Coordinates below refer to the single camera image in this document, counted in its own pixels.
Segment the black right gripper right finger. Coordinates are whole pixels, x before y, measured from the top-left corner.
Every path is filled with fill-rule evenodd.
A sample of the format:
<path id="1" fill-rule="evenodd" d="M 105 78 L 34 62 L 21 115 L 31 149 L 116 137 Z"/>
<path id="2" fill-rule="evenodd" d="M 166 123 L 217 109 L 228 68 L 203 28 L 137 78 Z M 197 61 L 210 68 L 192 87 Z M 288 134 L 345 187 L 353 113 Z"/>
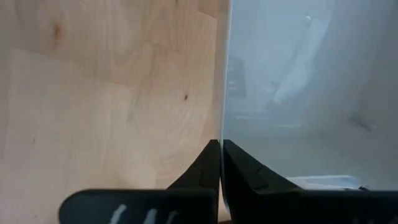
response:
<path id="1" fill-rule="evenodd" d="M 223 143 L 223 188 L 233 223 L 397 223 L 397 192 L 364 187 L 301 187 L 230 140 Z"/>

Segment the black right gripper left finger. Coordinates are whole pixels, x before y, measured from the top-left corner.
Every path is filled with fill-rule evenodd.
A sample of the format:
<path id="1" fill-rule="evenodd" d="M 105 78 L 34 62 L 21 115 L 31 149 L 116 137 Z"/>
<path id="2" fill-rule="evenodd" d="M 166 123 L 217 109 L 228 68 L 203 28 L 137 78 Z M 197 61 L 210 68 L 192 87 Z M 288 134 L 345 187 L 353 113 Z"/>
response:
<path id="1" fill-rule="evenodd" d="M 67 197 L 61 224 L 217 223 L 220 143 L 211 140 L 166 189 L 86 189 Z"/>

